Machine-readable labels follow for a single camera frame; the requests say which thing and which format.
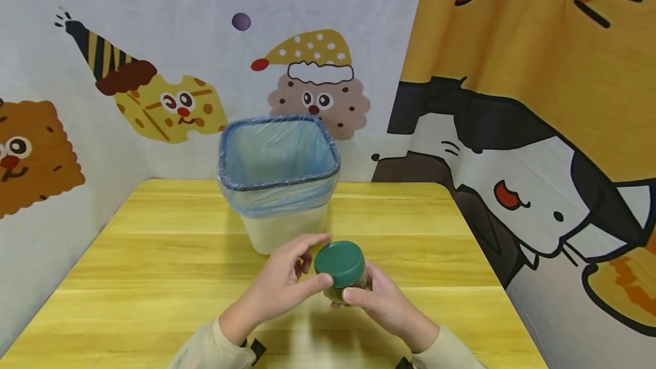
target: cat mouth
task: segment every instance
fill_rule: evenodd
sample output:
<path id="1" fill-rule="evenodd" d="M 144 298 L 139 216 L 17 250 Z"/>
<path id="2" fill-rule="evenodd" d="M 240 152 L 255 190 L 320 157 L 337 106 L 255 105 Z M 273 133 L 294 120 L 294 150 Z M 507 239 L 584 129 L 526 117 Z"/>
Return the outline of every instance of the cat mouth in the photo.
<path id="1" fill-rule="evenodd" d="M 5 171 L 5 174 L 2 176 L 2 182 L 6 183 L 8 179 L 10 178 L 19 178 L 25 175 L 27 172 L 27 167 L 22 167 L 20 171 L 17 173 L 14 173 L 12 170 L 7 170 Z"/>
<path id="2" fill-rule="evenodd" d="M 531 202 L 526 202 L 524 204 L 519 198 L 519 194 L 515 191 L 512 191 L 506 187 L 506 180 L 502 179 L 494 186 L 494 195 L 501 204 L 501 206 L 507 210 L 514 211 L 520 207 L 530 208 Z"/>
<path id="3" fill-rule="evenodd" d="M 178 124 L 182 124 L 182 123 L 193 124 L 193 123 L 195 123 L 195 121 L 196 121 L 195 118 L 192 118 L 191 120 L 187 121 L 187 120 L 185 120 L 184 117 L 181 117 L 180 120 L 178 120 Z"/>

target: cartoon cookie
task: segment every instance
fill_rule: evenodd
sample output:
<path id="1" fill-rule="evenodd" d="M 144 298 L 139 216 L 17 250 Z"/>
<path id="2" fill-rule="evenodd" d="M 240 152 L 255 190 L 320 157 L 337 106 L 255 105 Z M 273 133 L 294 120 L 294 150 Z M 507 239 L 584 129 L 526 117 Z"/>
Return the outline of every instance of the cartoon cookie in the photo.
<path id="1" fill-rule="evenodd" d="M 55 106 L 0 99 L 0 219 L 83 183 Z"/>
<path id="2" fill-rule="evenodd" d="M 600 308 L 643 334 L 656 336 L 656 233 L 645 247 L 588 265 L 586 292 Z"/>
<path id="3" fill-rule="evenodd" d="M 73 37 L 96 78 L 96 88 L 113 96 L 139 135 L 178 144 L 187 141 L 190 131 L 213 134 L 228 124 L 211 84 L 187 75 L 178 84 L 168 83 L 150 62 L 133 58 L 64 14 L 55 25 Z"/>
<path id="4" fill-rule="evenodd" d="M 271 115 L 318 116 L 336 140 L 350 140 L 367 125 L 370 101 L 354 76 L 349 46 L 340 33 L 324 29 L 290 37 L 251 68 L 262 71 L 269 64 L 288 66 L 269 94 Z"/>

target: black strap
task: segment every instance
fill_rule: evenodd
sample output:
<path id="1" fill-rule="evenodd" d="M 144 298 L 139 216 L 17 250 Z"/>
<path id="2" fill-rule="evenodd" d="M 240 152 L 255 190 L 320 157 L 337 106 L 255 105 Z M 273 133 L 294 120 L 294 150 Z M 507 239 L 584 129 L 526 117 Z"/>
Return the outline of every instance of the black strap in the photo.
<path id="1" fill-rule="evenodd" d="M 412 363 L 409 360 L 407 360 L 407 358 L 404 356 L 401 358 L 399 364 L 396 365 L 396 369 L 414 369 L 414 368 L 412 366 Z"/>
<path id="2" fill-rule="evenodd" d="M 255 366 L 258 360 L 264 355 L 264 352 L 266 352 L 267 347 L 264 346 L 262 343 L 260 343 L 259 340 L 253 339 L 253 343 L 251 344 L 251 351 L 255 353 L 255 361 L 251 366 Z"/>

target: green lid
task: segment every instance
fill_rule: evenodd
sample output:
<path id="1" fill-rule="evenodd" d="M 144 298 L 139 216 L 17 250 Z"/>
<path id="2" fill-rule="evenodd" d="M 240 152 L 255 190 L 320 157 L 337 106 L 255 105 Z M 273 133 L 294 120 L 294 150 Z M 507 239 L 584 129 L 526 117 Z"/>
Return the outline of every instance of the green lid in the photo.
<path id="1" fill-rule="evenodd" d="M 314 260 L 317 273 L 333 277 L 333 288 L 345 288 L 365 273 L 362 249 L 350 241 L 335 241 L 319 250 Z"/>

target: plastic bag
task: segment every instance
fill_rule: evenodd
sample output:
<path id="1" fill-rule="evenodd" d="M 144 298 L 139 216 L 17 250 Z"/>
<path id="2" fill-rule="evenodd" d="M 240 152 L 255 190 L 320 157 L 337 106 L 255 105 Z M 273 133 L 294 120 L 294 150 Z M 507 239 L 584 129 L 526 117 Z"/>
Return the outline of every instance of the plastic bag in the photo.
<path id="1" fill-rule="evenodd" d="M 293 214 L 328 203 L 340 165 L 335 141 L 314 116 L 250 118 L 223 130 L 219 187 L 245 217 Z"/>

